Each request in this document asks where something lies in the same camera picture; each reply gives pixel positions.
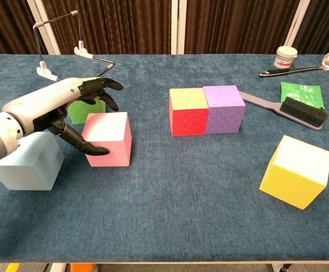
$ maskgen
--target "spoon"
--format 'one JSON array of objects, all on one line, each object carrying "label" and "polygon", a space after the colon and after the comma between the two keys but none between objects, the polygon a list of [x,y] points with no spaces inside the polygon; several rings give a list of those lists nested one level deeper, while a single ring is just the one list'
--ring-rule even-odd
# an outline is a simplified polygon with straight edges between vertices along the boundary
[{"label": "spoon", "polygon": [[324,70],[329,71],[329,53],[327,53],[323,59],[322,59],[322,65],[321,66],[312,66],[312,67],[305,67],[305,68],[296,68],[296,69],[276,69],[276,70],[269,70],[265,71],[259,76],[261,77],[275,77],[277,75],[286,75],[290,73],[298,73],[298,72],[304,72],[304,71],[312,71],[312,70]]}]

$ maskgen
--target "green packet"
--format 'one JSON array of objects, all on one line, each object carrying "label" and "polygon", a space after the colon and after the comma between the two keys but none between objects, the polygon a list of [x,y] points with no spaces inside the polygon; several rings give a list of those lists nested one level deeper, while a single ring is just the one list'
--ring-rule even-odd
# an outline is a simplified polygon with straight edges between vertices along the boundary
[{"label": "green packet", "polygon": [[321,87],[281,82],[281,103],[287,96],[317,109],[324,109]]}]

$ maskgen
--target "purple foam block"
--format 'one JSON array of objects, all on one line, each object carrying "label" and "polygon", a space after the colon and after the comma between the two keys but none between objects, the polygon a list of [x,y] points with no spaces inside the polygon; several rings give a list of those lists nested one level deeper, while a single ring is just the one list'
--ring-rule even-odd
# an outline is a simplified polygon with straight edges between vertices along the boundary
[{"label": "purple foam block", "polygon": [[237,87],[205,86],[204,92],[209,105],[206,134],[238,132],[245,103]]}]

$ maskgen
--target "blue felt surface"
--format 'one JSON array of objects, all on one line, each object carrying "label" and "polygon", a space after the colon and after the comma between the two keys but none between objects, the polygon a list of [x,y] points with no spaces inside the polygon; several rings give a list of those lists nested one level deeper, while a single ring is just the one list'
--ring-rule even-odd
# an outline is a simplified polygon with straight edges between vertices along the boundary
[{"label": "blue felt surface", "polygon": [[[284,134],[329,150],[329,120],[313,131],[246,103],[239,133],[183,138],[168,120],[170,88],[234,84],[279,101],[280,81],[320,84],[329,113],[329,72],[259,78],[274,69],[272,55],[103,57],[117,63],[106,77],[124,85],[108,93],[129,112],[130,167],[91,168],[58,137],[66,159],[52,191],[0,184],[0,262],[329,260],[329,180],[305,211],[258,189]],[[321,59],[298,56],[293,67]],[[103,68],[78,56],[45,60],[60,78]],[[0,108],[51,84],[38,64],[0,55]]]}]

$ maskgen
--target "brown curtain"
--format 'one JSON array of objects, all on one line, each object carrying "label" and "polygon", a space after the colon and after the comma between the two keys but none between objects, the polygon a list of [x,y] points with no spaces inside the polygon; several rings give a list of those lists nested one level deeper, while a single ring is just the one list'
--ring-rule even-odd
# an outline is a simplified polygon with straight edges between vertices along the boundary
[{"label": "brown curtain", "polygon": [[[0,54],[38,54],[27,0],[0,0]],[[47,54],[40,36],[41,50]]]},{"label": "brown curtain", "polygon": [[187,0],[185,54],[275,54],[299,0]]},{"label": "brown curtain", "polygon": [[[169,54],[169,0],[43,0],[49,19],[78,10],[82,39],[93,54]],[[79,39],[76,17],[52,23],[62,54],[73,54]]]},{"label": "brown curtain", "polygon": [[329,1],[311,0],[293,46],[300,54],[329,52]]}]

